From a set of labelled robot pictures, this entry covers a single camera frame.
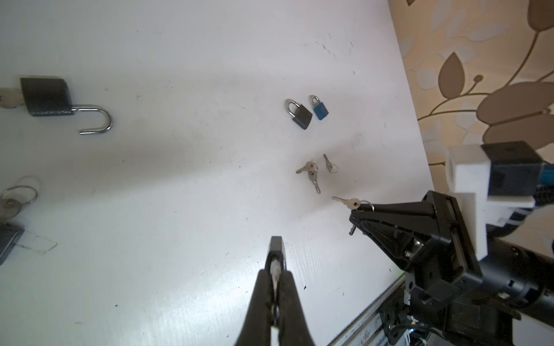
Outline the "blue padlock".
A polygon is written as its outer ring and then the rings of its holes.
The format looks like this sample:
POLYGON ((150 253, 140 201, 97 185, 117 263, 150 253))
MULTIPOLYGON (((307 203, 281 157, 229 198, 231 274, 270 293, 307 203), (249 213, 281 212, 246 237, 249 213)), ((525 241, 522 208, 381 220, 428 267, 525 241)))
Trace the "blue padlock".
POLYGON ((310 96, 310 105, 312 106, 312 109, 314 111, 314 114, 317 116, 317 118, 322 121, 325 119, 329 111, 327 110, 325 104, 321 101, 321 99, 316 95, 310 96))

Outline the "black padlock with keys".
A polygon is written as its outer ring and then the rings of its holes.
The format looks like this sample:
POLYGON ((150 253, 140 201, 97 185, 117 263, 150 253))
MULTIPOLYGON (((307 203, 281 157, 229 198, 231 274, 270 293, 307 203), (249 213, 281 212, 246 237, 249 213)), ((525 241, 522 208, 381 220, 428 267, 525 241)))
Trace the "black padlock with keys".
POLYGON ((113 117, 106 109, 97 105, 74 105, 68 84, 61 78, 21 77, 20 89, 1 88, 2 109, 22 106, 36 118, 69 116, 76 112, 97 112, 105 118, 101 127, 80 130, 81 136, 106 133, 113 127, 113 117))

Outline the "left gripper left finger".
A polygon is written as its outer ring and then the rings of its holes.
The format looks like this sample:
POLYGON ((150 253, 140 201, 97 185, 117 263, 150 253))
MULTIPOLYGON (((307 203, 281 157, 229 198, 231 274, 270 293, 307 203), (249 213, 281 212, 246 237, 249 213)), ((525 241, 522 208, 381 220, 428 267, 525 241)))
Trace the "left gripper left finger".
POLYGON ((273 285, 268 271, 260 270, 236 345, 270 345, 273 326, 273 285))

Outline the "black padlock front keys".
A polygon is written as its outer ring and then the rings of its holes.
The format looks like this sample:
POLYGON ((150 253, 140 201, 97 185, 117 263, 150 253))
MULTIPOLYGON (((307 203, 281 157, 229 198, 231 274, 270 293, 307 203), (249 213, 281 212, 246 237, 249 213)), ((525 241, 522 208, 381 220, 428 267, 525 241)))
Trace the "black padlock front keys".
POLYGON ((281 236, 272 236, 268 246, 268 254, 265 260, 265 269, 271 272, 273 262, 278 262, 282 271, 287 269, 286 251, 281 236))

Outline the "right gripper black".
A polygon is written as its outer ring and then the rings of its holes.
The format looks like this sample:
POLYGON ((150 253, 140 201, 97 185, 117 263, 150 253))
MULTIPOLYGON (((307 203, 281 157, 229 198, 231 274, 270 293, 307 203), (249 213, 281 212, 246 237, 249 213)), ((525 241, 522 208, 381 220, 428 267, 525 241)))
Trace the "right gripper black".
POLYGON ((419 202, 362 203, 349 220, 352 234, 368 236, 408 274, 410 294, 423 303, 452 303, 483 283, 459 204, 450 195, 430 191, 419 202), (415 229, 430 220, 413 233, 396 228, 415 229))

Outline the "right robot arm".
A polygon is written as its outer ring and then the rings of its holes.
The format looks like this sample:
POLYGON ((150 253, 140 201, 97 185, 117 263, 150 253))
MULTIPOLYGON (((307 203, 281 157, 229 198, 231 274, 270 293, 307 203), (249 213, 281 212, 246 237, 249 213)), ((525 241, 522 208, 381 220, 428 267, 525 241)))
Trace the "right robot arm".
POLYGON ((469 220, 448 195, 430 191, 416 203, 387 205, 356 201, 350 209, 353 228, 405 273, 404 294, 379 310, 390 343, 415 330, 454 345, 510 345, 512 322, 522 315, 553 323, 553 261, 506 243, 514 224, 487 226, 488 253, 478 259, 469 220))

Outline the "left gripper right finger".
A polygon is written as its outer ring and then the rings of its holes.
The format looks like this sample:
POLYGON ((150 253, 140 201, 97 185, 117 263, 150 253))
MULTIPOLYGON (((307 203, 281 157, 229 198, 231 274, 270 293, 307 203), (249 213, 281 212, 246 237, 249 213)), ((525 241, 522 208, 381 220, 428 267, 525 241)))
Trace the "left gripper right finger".
POLYGON ((280 345, 311 345, 314 341, 307 326, 300 297, 290 271, 284 271, 277 286, 278 342, 280 345))

